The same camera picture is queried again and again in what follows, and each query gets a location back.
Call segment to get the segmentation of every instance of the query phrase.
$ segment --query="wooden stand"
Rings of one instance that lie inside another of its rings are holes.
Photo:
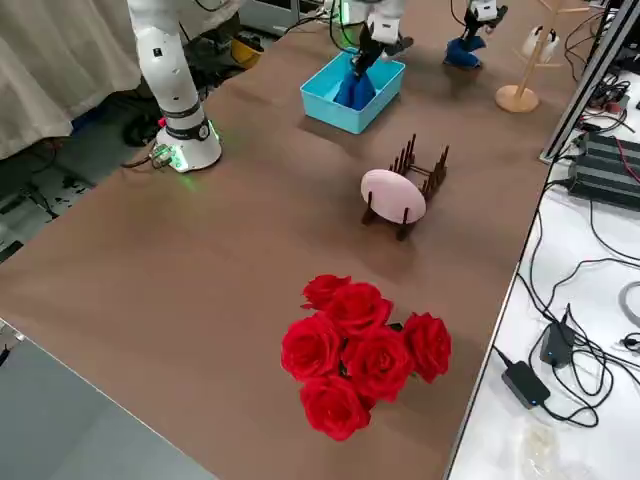
[[[547,43],[549,33],[553,29],[558,15],[563,13],[580,13],[588,12],[589,8],[565,8],[561,9],[563,0],[553,0],[553,4],[549,5],[545,0],[539,0],[544,7],[549,10],[549,17],[542,28],[542,33],[538,37],[533,53],[527,61],[522,80],[519,85],[506,85],[496,92],[496,103],[500,108],[512,113],[528,113],[538,106],[540,100],[533,90],[527,88],[527,83],[536,67],[560,67],[560,64],[539,63],[540,54]]]
[[[389,171],[397,173],[405,177],[409,172],[415,172],[419,175],[427,177],[422,182],[422,187],[420,187],[420,193],[424,197],[424,201],[429,204],[433,196],[438,192],[440,185],[444,182],[445,177],[447,176],[447,156],[449,155],[449,145],[446,146],[442,154],[440,155],[440,160],[436,163],[433,170],[427,170],[425,168],[419,167],[416,165],[416,156],[413,153],[413,148],[416,143],[416,135],[413,134],[413,137],[409,142],[407,142],[407,146],[403,147],[402,153],[400,157],[396,157],[394,163],[389,165]],[[369,192],[367,198],[367,210],[364,212],[362,216],[362,223],[364,225],[369,225],[373,222],[378,214],[371,208],[371,203],[373,202],[373,192]],[[402,219],[402,223],[399,224],[398,230],[396,231],[396,239],[399,241],[405,240],[413,227],[417,222],[407,223],[407,218],[409,215],[409,209],[404,209],[404,216]]]

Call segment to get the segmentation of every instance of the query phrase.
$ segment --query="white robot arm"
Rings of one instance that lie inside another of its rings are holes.
[[[176,0],[128,0],[140,69],[166,125],[155,150],[179,172],[208,167],[222,154],[200,103],[180,40]]]

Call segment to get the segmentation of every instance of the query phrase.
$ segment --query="white curtain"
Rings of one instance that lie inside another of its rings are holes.
[[[195,36],[244,0],[215,13],[192,0],[175,2]],[[218,0],[201,3],[215,8]],[[0,0],[0,159],[69,135],[72,119],[139,81],[126,0]]]

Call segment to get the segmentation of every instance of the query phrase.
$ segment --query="pink plate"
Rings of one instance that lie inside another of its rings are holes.
[[[394,223],[402,223],[407,207],[407,223],[417,222],[427,211],[427,203],[418,187],[389,170],[369,170],[362,177],[360,191],[365,202],[369,199],[369,192],[373,192],[372,210]]]

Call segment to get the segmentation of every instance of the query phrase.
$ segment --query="rose bouquet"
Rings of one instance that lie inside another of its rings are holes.
[[[409,375],[431,383],[449,369],[451,337],[440,318],[412,313],[387,324],[393,303],[368,283],[320,275],[303,290],[315,313],[282,340],[282,367],[304,385],[313,428],[337,441],[369,425],[379,400],[395,401]]]

